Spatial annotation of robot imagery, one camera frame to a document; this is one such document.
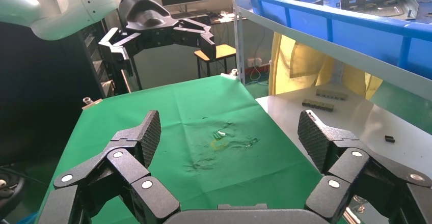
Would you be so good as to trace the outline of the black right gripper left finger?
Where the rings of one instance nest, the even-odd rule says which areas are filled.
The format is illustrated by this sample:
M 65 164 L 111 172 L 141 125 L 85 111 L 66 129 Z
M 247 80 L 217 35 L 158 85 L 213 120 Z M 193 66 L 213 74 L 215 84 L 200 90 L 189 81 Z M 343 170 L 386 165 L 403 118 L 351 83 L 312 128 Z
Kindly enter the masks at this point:
M 115 197 L 138 222 L 165 222 L 180 203 L 149 171 L 160 135 L 156 110 L 140 125 L 116 132 L 99 154 L 54 180 L 38 223 L 90 223 Z

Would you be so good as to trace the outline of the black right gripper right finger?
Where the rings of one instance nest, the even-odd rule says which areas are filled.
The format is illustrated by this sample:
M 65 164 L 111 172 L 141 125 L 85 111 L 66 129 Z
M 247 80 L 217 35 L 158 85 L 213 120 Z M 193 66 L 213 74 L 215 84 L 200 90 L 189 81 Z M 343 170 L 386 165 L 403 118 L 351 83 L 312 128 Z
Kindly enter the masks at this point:
M 323 177 L 307 210 L 337 223 L 353 197 L 367 200 L 389 223 L 431 223 L 431 179 L 386 158 L 352 132 L 325 125 L 311 110 L 300 113 L 298 136 Z

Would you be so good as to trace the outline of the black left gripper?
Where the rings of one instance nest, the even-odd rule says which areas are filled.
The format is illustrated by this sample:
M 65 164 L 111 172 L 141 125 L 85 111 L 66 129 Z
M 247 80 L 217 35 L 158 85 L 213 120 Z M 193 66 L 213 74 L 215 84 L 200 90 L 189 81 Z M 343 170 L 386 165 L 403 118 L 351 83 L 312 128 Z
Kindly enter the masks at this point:
M 116 77 L 122 76 L 122 70 L 127 76 L 134 76 L 131 58 L 141 50 L 141 41 L 145 48 L 174 43 L 196 47 L 210 60 L 216 58 L 217 48 L 209 25 L 188 18 L 178 21 L 155 0 L 121 0 L 118 12 L 125 32 L 111 28 L 98 43 L 102 59 Z

